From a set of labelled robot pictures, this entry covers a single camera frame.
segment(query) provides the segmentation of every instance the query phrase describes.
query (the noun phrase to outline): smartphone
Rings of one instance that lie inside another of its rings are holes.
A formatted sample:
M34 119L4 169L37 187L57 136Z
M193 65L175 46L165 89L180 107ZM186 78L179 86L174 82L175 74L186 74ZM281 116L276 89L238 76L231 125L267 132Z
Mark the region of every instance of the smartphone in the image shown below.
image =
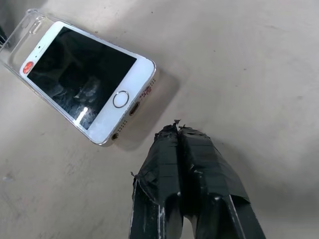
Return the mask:
M19 71L98 145L118 137L150 91L155 72L152 60L61 21L50 26Z

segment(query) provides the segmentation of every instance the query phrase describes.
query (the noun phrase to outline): concrete floor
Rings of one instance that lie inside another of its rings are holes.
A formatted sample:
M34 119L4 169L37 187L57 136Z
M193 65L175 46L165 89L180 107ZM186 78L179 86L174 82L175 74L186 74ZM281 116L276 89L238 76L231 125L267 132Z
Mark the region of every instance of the concrete floor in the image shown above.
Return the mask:
M162 75L102 148L0 68L1 239L127 238L130 172L173 119L212 137L268 239L318 238L318 1L13 0L13 22L29 7L155 60Z

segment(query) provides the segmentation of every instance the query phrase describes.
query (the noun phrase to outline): red sticker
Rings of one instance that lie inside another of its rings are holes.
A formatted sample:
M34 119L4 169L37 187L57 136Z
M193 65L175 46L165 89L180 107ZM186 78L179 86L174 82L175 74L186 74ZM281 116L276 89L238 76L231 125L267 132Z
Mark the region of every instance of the red sticker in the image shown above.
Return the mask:
M23 73L24 74L28 73L31 70L32 66L33 66L33 62L29 61L23 68Z

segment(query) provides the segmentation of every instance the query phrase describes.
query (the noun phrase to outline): phone screen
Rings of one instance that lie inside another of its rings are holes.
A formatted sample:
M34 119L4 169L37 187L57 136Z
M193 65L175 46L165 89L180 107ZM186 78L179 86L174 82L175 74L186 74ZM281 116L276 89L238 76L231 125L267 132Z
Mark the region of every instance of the phone screen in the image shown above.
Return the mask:
M28 78L88 129L135 61L64 27Z

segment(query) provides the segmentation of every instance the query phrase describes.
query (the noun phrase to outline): phone bezel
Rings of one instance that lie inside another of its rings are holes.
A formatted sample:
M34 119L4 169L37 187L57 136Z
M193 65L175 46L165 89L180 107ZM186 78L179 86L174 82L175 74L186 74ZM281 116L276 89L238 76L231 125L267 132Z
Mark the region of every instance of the phone bezel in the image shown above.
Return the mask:
M130 55L136 58L136 62L128 71L124 79L121 81L119 86L112 93L111 97L105 103L97 117L94 119L92 124L88 129L82 127L76 119L74 119L71 115L69 115L61 106L59 106L52 98L50 98L44 91L42 91L33 81L28 78L28 74L30 70L25 74L23 72L24 66L28 62L33 62L33 67L37 64L38 60L47 50L49 45L55 39L57 34L63 27L67 27L71 30L74 30L80 34L83 34L93 40L101 42L107 46L110 46L118 51L121 51L127 55ZM37 46L33 49L30 55L27 57L25 62L20 68L20 75L28 82L28 84L38 93L41 97L43 97L47 102L49 102L55 109L61 112L73 125L75 125L83 134L85 134L91 141L96 144L105 143L111 136L112 132L119 124L121 119L125 116L127 111L133 105L136 97L141 93L145 84L151 80L151 77L154 75L156 67L153 61L142 57L136 53L125 50L119 46L116 46L112 43L109 43L105 40L102 40L88 32L85 32L79 28L68 25L64 22L57 21L55 22L48 31L41 38ZM117 92L126 91L129 93L129 100L127 104L122 108L116 108L113 105L113 98Z

